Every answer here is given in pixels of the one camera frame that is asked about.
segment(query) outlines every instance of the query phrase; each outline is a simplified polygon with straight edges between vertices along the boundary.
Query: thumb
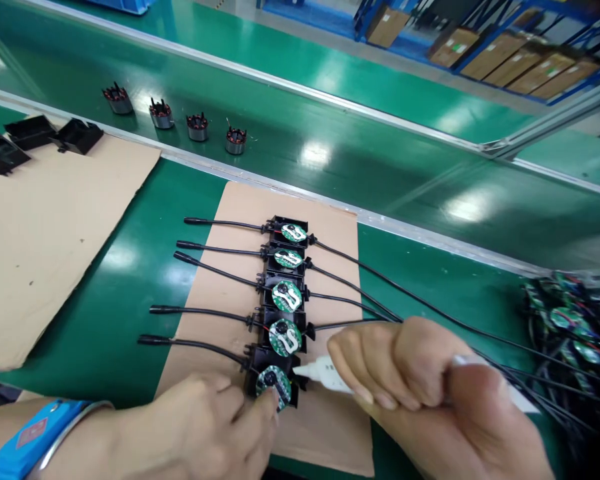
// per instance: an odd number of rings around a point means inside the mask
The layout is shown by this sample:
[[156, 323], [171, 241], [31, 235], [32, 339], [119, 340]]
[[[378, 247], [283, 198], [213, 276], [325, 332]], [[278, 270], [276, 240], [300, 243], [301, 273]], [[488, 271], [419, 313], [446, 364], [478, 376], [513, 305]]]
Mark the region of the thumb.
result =
[[508, 449], [535, 427], [511, 401], [509, 384], [487, 365], [461, 365], [449, 372], [449, 396], [458, 427], [480, 453]]

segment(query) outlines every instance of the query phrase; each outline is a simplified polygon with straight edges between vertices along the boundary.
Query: cardboard sheet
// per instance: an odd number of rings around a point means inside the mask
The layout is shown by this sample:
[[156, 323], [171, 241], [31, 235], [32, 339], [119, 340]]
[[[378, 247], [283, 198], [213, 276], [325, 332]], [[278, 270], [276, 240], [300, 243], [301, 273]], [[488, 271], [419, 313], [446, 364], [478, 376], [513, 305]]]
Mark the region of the cardboard sheet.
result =
[[[195, 216], [192, 206], [191, 216]], [[272, 191], [229, 182], [215, 218], [256, 225], [274, 215], [306, 220], [310, 233], [325, 244], [357, 258], [357, 220], [348, 212], [320, 203], [281, 195]], [[250, 229], [225, 225], [211, 228], [208, 245], [257, 251], [268, 235]], [[360, 285], [356, 264], [312, 246], [307, 250], [316, 266]], [[258, 257], [205, 251], [201, 261], [240, 277], [256, 280], [263, 262]], [[311, 291], [360, 301], [360, 295], [346, 285], [309, 270], [306, 284]], [[188, 307], [215, 309], [248, 315], [259, 305], [253, 287], [198, 268]], [[311, 298], [305, 304], [307, 320], [316, 325], [363, 318], [359, 307], [342, 302]], [[337, 330], [317, 333], [315, 342], [308, 340], [308, 354], [300, 354], [303, 364], [327, 353], [327, 339]], [[204, 341], [242, 354], [245, 344], [256, 342], [243, 323], [208, 315], [184, 314], [177, 338]], [[156, 395], [186, 378], [192, 372], [218, 371], [243, 386], [243, 374], [235, 362], [214, 352], [192, 347], [174, 346], [169, 352]], [[308, 392], [300, 392], [299, 407], [286, 408], [280, 414], [280, 428], [273, 453], [350, 473], [373, 476], [371, 424], [368, 416], [344, 394], [333, 393], [310, 383]]]
[[88, 155], [45, 145], [0, 175], [0, 370], [22, 366], [160, 156], [104, 135]]

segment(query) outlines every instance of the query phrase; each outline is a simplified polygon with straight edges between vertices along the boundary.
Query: black plastic housing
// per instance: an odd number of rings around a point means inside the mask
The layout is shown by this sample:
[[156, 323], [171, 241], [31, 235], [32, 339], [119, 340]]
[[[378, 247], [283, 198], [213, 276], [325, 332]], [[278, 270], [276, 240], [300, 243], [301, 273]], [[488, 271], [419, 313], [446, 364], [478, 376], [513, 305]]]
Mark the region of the black plastic housing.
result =
[[104, 132], [96, 124], [73, 118], [52, 136], [51, 141], [58, 146], [60, 153], [70, 151], [86, 155], [102, 135]]
[[[277, 242], [274, 240], [271, 240], [268, 245], [261, 245], [261, 246], [262, 246], [262, 248], [266, 248], [269, 252], [269, 254], [267, 255], [267, 258], [265, 260], [265, 271], [268, 270], [268, 271], [272, 271], [272, 272], [276, 272], [276, 273], [286, 273], [288, 275], [296, 275], [298, 277], [305, 276], [306, 265], [304, 264], [304, 259], [305, 259], [304, 248], [298, 247], [293, 244], [287, 245], [287, 244], [280, 243], [280, 242]], [[283, 267], [278, 262], [276, 262], [275, 258], [273, 258], [273, 254], [276, 252], [276, 250], [280, 250], [280, 249], [292, 250], [292, 251], [296, 252], [298, 255], [300, 255], [302, 257], [303, 262], [295, 269], [289, 269], [289, 268]]]
[[[293, 313], [283, 312], [277, 308], [271, 307], [259, 307], [258, 310], [253, 314], [254, 317], [260, 316], [260, 321], [267, 327], [278, 320], [285, 319], [292, 321], [300, 332], [304, 332], [307, 329], [307, 314], [302, 311], [295, 311]], [[258, 334], [258, 345], [267, 350], [272, 349], [271, 342], [269, 341], [269, 332], [264, 328], [260, 328], [260, 334]], [[307, 336], [302, 336], [302, 347], [298, 350], [300, 353], [307, 352]]]
[[300, 359], [295, 355], [281, 357], [273, 350], [267, 350], [255, 343], [246, 345], [245, 354], [249, 356], [249, 368], [245, 376], [245, 392], [248, 396], [255, 398], [255, 386], [258, 380], [256, 372], [251, 370], [254, 368], [258, 372], [264, 371], [266, 368], [274, 365], [282, 370], [287, 378], [291, 381], [291, 400], [288, 405], [298, 408], [298, 398], [300, 390], [307, 389], [306, 377], [301, 377], [293, 372], [294, 367], [300, 366]]
[[0, 135], [0, 175], [10, 174], [14, 168], [30, 159], [16, 144]]
[[305, 302], [308, 298], [307, 289], [305, 287], [305, 280], [302, 277], [298, 277], [296, 275], [289, 275], [288, 273], [276, 273], [272, 271], [265, 271], [264, 273], [258, 273], [258, 281], [264, 287], [268, 287], [269, 289], [260, 289], [260, 305], [264, 307], [270, 307], [272, 309], [278, 310], [278, 307], [275, 306], [273, 302], [273, 296], [271, 295], [271, 289], [276, 286], [282, 280], [288, 280], [292, 282], [300, 293], [302, 294], [302, 305], [295, 312], [302, 312], [305, 310]]
[[309, 246], [309, 238], [302, 240], [301, 242], [294, 243], [292, 241], [287, 240], [287, 238], [282, 233], [276, 233], [280, 231], [283, 225], [287, 223], [293, 223], [294, 225], [298, 225], [302, 230], [309, 234], [309, 222], [290, 219], [287, 217], [280, 217], [278, 215], [274, 216], [271, 220], [267, 220], [268, 226], [270, 226], [273, 230], [271, 231], [271, 241], [278, 242], [279, 244], [286, 245], [285, 248], [288, 247], [296, 247], [305, 249]]
[[44, 115], [20, 120], [5, 125], [11, 141], [22, 150], [32, 150], [51, 143], [51, 137], [57, 132], [53, 124]]

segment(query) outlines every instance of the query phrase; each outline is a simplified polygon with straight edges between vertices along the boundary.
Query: hand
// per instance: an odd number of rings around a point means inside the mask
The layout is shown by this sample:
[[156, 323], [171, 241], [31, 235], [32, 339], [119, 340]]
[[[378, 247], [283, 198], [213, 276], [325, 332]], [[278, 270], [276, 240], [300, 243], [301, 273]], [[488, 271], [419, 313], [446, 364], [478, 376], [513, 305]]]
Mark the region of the hand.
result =
[[[542, 439], [505, 379], [469, 346], [420, 317], [349, 327], [328, 343], [360, 406], [435, 479], [552, 479]], [[450, 407], [443, 406], [450, 400]]]
[[124, 454], [116, 461], [124, 473], [116, 477], [260, 479], [273, 448], [276, 407], [274, 390], [245, 406], [229, 378], [193, 375], [146, 407], [127, 411]]

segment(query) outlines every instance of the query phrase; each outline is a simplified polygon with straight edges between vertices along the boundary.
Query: wire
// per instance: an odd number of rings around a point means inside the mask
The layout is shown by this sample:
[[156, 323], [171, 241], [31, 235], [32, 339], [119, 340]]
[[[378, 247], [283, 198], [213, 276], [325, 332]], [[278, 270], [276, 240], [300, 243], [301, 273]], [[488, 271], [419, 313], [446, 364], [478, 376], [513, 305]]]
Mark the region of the wire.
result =
[[366, 310], [369, 313], [376, 315], [378, 318], [381, 318], [382, 320], [388, 321], [388, 322], [392, 322], [392, 323], [397, 323], [394, 319], [372, 309], [371, 307], [368, 307], [366, 305], [364, 305], [363, 303], [360, 302], [356, 302], [355, 300], [351, 300], [351, 299], [346, 299], [344, 297], [334, 297], [332, 295], [323, 295], [322, 293], [314, 293], [311, 292], [311, 297], [316, 297], [316, 298], [323, 298], [326, 300], [336, 300], [336, 301], [341, 301], [341, 302], [345, 302], [345, 303], [350, 303], [352, 305], [356, 305], [357, 307], [362, 308], [362, 310]]
[[573, 365], [570, 365], [570, 364], [568, 364], [568, 363], [566, 363], [566, 362], [563, 362], [563, 361], [560, 361], [560, 360], [558, 360], [558, 359], [552, 358], [552, 357], [550, 357], [550, 356], [548, 356], [548, 355], [546, 355], [546, 354], [544, 354], [544, 353], [542, 353], [542, 352], [539, 352], [538, 350], [534, 350], [533, 348], [525, 347], [524, 345], [520, 345], [519, 343], [516, 343], [516, 342], [514, 342], [514, 341], [507, 340], [507, 339], [504, 339], [504, 338], [502, 338], [502, 337], [498, 337], [497, 335], [494, 335], [494, 334], [492, 334], [492, 333], [488, 333], [488, 332], [485, 332], [485, 331], [483, 331], [483, 330], [480, 330], [480, 329], [478, 329], [478, 328], [476, 328], [476, 327], [472, 327], [472, 326], [470, 326], [470, 325], [468, 325], [468, 324], [466, 324], [466, 323], [464, 323], [464, 322], [462, 322], [462, 321], [460, 321], [460, 320], [456, 319], [455, 317], [452, 317], [452, 316], [451, 316], [451, 315], [449, 315], [448, 313], [445, 313], [445, 312], [443, 312], [443, 311], [442, 311], [442, 310], [440, 310], [438, 307], [436, 307], [436, 306], [434, 306], [434, 305], [430, 304], [428, 301], [424, 300], [423, 298], [420, 298], [420, 297], [419, 297], [418, 295], [416, 295], [415, 293], [413, 293], [413, 292], [411, 292], [411, 291], [407, 290], [406, 288], [404, 288], [404, 287], [402, 287], [402, 286], [398, 285], [396, 282], [394, 282], [394, 281], [393, 281], [393, 280], [391, 280], [390, 278], [388, 278], [388, 277], [384, 276], [382, 273], [378, 272], [378, 270], [375, 270], [374, 268], [372, 268], [372, 267], [368, 266], [367, 264], [365, 264], [365, 263], [361, 262], [360, 260], [358, 260], [358, 259], [355, 259], [355, 258], [353, 258], [352, 256], [350, 256], [350, 255], [347, 255], [347, 254], [346, 254], [346, 253], [344, 253], [344, 252], [341, 252], [341, 251], [338, 251], [338, 250], [336, 250], [336, 249], [333, 249], [333, 248], [331, 248], [331, 247], [329, 247], [329, 246], [325, 245], [324, 243], [320, 242], [319, 240], [315, 240], [315, 244], [316, 244], [316, 245], [318, 245], [319, 247], [322, 247], [322, 248], [324, 248], [324, 249], [325, 249], [325, 250], [327, 250], [327, 251], [330, 251], [330, 252], [332, 252], [332, 253], [334, 253], [334, 254], [336, 254], [336, 255], [339, 255], [339, 256], [341, 256], [341, 257], [344, 257], [344, 258], [346, 258], [346, 259], [348, 259], [348, 260], [350, 260], [350, 261], [352, 261], [352, 262], [354, 262], [354, 263], [357, 263], [358, 265], [360, 265], [360, 266], [361, 266], [362, 268], [364, 268], [365, 270], [368, 270], [369, 272], [371, 272], [372, 274], [376, 275], [377, 277], [379, 277], [379, 278], [382, 278], [382, 280], [386, 281], [386, 282], [387, 282], [388, 284], [390, 284], [392, 287], [394, 287], [394, 288], [396, 288], [396, 289], [400, 290], [402, 293], [404, 293], [404, 294], [406, 294], [406, 295], [410, 296], [410, 297], [411, 297], [411, 298], [413, 298], [414, 300], [416, 300], [416, 301], [420, 302], [422, 305], [424, 305], [424, 306], [426, 306], [426, 307], [430, 308], [431, 310], [433, 310], [433, 311], [434, 311], [434, 312], [436, 312], [437, 314], [439, 314], [439, 315], [441, 315], [442, 317], [446, 318], [446, 319], [447, 319], [447, 320], [449, 320], [450, 322], [452, 322], [452, 323], [454, 323], [454, 324], [456, 324], [456, 325], [458, 325], [458, 326], [460, 326], [460, 327], [464, 328], [465, 330], [468, 330], [468, 331], [470, 331], [470, 332], [477, 333], [478, 335], [482, 335], [483, 337], [490, 338], [490, 339], [492, 339], [492, 340], [496, 340], [496, 341], [499, 341], [499, 342], [502, 342], [502, 343], [506, 343], [507, 345], [510, 345], [510, 346], [512, 346], [512, 347], [515, 347], [515, 348], [518, 348], [518, 349], [520, 349], [520, 350], [524, 350], [524, 351], [526, 351], [526, 352], [528, 352], [528, 353], [531, 353], [531, 354], [533, 354], [533, 355], [536, 355], [536, 356], [538, 356], [538, 357], [540, 357], [540, 358], [544, 358], [545, 360], [548, 360], [548, 361], [550, 361], [550, 362], [554, 362], [554, 363], [556, 363], [557, 365], [562, 365], [563, 367], [566, 367], [566, 368], [568, 368], [568, 369], [571, 369], [571, 370], [577, 371], [577, 372], [579, 372], [579, 373], [582, 373], [583, 375], [586, 375], [586, 376], [588, 376], [588, 377], [590, 377], [590, 378], [594, 378], [594, 379], [596, 379], [596, 380], [600, 381], [600, 377], [598, 377], [598, 376], [596, 376], [596, 375], [594, 375], [594, 374], [592, 374], [592, 373], [586, 372], [586, 371], [584, 371], [584, 370], [580, 370], [579, 368], [577, 368], [577, 367], [574, 367]]
[[206, 264], [204, 264], [204, 263], [200, 262], [200, 260], [197, 260], [197, 259], [195, 259], [195, 258], [193, 258], [193, 257], [190, 257], [190, 256], [188, 256], [186, 253], [182, 253], [182, 252], [180, 252], [180, 251], [176, 251], [176, 252], [173, 254], [173, 256], [174, 256], [175, 258], [177, 258], [178, 260], [182, 260], [183, 262], [190, 263], [190, 264], [192, 264], [192, 265], [196, 265], [197, 267], [202, 267], [202, 268], [204, 268], [204, 269], [207, 269], [207, 270], [211, 270], [212, 272], [216, 272], [216, 273], [218, 273], [219, 275], [222, 275], [222, 276], [224, 276], [224, 277], [227, 277], [227, 278], [230, 278], [230, 279], [236, 280], [236, 281], [238, 281], [238, 282], [240, 282], [240, 283], [244, 283], [244, 284], [246, 284], [246, 285], [250, 285], [250, 286], [252, 286], [252, 287], [255, 287], [256, 289], [271, 290], [271, 289], [270, 289], [270, 288], [268, 288], [268, 287], [264, 287], [264, 286], [260, 285], [258, 282], [254, 282], [254, 281], [251, 281], [251, 280], [247, 280], [247, 279], [244, 279], [244, 278], [242, 278], [242, 277], [238, 277], [238, 276], [236, 276], [236, 275], [233, 275], [233, 274], [231, 274], [231, 273], [229, 273], [229, 272], [226, 272], [226, 271], [224, 271], [224, 270], [220, 270], [220, 269], [217, 269], [217, 268], [215, 268], [215, 267], [212, 267], [212, 266], [210, 266], [210, 265], [206, 265]]
[[393, 318], [396, 319], [396, 321], [398, 322], [402, 322], [402, 318], [400, 318], [400, 316], [396, 315], [394, 312], [392, 312], [391, 310], [389, 310], [388, 308], [386, 308], [382, 303], [378, 302], [378, 300], [374, 299], [372, 296], [370, 296], [368, 293], [364, 292], [364, 290], [362, 290], [360, 287], [358, 287], [357, 285], [354, 285], [353, 283], [351, 283], [350, 281], [344, 280], [344, 278], [340, 278], [337, 275], [334, 275], [326, 270], [322, 270], [322, 268], [318, 268], [315, 265], [311, 265], [310, 268], [312, 268], [313, 270], [315, 270], [318, 273], [322, 273], [323, 275], [326, 275], [329, 278], [332, 278], [334, 280], [337, 280], [340, 283], [344, 283], [346, 286], [356, 290], [356, 292], [358, 292], [360, 295], [362, 295], [364, 298], [366, 298], [367, 300], [369, 300], [370, 302], [376, 304], [378, 307], [380, 307], [382, 310], [384, 310], [385, 312], [387, 312], [390, 316], [392, 316]]
[[377, 323], [379, 321], [384, 321], [384, 320], [362, 319], [362, 320], [351, 320], [351, 321], [338, 322], [338, 323], [329, 323], [327, 325], [319, 325], [317, 327], [314, 327], [313, 330], [314, 331], [328, 330], [328, 329], [338, 328], [338, 327], [348, 327], [349, 325], [358, 325], [359, 323]]
[[[226, 358], [230, 358], [234, 362], [239, 363], [242, 367], [246, 367], [247, 359], [239, 357], [235, 353], [230, 352], [229, 350], [225, 350], [224, 348], [220, 348], [216, 345], [212, 345], [210, 343], [199, 342], [196, 340], [182, 340], [182, 339], [172, 339], [168, 337], [162, 337], [160, 335], [140, 335], [138, 337], [138, 343], [141, 345], [184, 345], [186, 347], [197, 347], [205, 350], [211, 350], [213, 352], [219, 353], [220, 355], [224, 355]], [[253, 367], [249, 368], [257, 375], [260, 374], [258, 370]]]
[[263, 229], [264, 231], [267, 230], [264, 225], [252, 225], [250, 223], [231, 222], [226, 220], [206, 220], [196, 217], [185, 217], [185, 223], [188, 225], [234, 225], [236, 227], [244, 227], [260, 231]]
[[261, 252], [254, 252], [248, 250], [232, 250], [232, 249], [224, 249], [220, 247], [209, 247], [207, 245], [202, 245], [200, 243], [188, 242], [184, 240], [178, 240], [175, 243], [175, 246], [178, 248], [190, 249], [190, 250], [211, 250], [211, 251], [220, 251], [224, 253], [238, 253], [240, 255], [254, 255], [257, 257], [262, 256]]
[[199, 309], [193, 307], [172, 307], [170, 305], [152, 305], [149, 307], [149, 313], [154, 315], [164, 315], [166, 313], [203, 313], [206, 315], [216, 315], [217, 317], [226, 317], [233, 320], [238, 320], [247, 325], [255, 325], [262, 327], [264, 324], [256, 321], [252, 321], [251, 317], [242, 317], [234, 313], [223, 312], [218, 310]]

